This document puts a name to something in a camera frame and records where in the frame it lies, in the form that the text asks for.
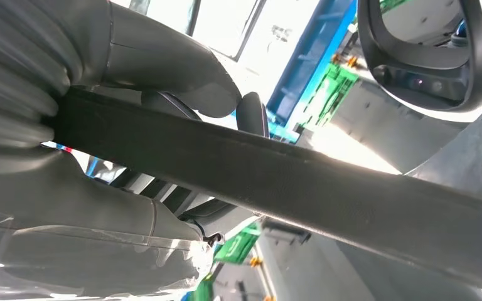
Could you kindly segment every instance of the transparent plastic film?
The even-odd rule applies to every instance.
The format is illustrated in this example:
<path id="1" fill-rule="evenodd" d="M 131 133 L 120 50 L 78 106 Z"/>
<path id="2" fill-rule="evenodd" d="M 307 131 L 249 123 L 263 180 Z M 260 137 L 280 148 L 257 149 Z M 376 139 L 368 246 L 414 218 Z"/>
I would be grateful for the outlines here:
<path id="1" fill-rule="evenodd" d="M 194 290 L 212 259 L 212 248 L 202 241 L 50 225 L 0 213 L 0 300 L 164 300 Z"/>

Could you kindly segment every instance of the blue metal frame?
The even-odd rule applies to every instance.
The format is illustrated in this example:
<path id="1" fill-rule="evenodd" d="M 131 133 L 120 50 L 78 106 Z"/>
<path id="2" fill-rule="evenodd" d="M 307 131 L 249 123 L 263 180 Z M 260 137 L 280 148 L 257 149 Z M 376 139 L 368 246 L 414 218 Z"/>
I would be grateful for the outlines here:
<path id="1" fill-rule="evenodd" d="M 356 10 L 357 0 L 320 0 L 267 104 L 278 125 L 294 126 L 295 116 L 323 79 Z"/>
<path id="2" fill-rule="evenodd" d="M 273 139 L 275 136 L 278 136 L 292 144 L 296 144 L 298 138 L 300 138 L 300 134 L 297 132 L 286 129 L 285 127 L 275 123 L 269 123 L 269 134 L 271 139 Z"/>

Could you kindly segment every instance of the blue frame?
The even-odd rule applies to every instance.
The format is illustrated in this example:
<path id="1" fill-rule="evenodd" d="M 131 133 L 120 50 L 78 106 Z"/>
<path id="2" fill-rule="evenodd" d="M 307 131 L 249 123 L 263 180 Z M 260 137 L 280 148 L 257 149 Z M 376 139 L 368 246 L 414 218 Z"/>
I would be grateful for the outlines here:
<path id="1" fill-rule="evenodd" d="M 275 123 L 285 128 L 296 124 L 356 10 L 357 0 L 320 0 L 267 104 Z"/>

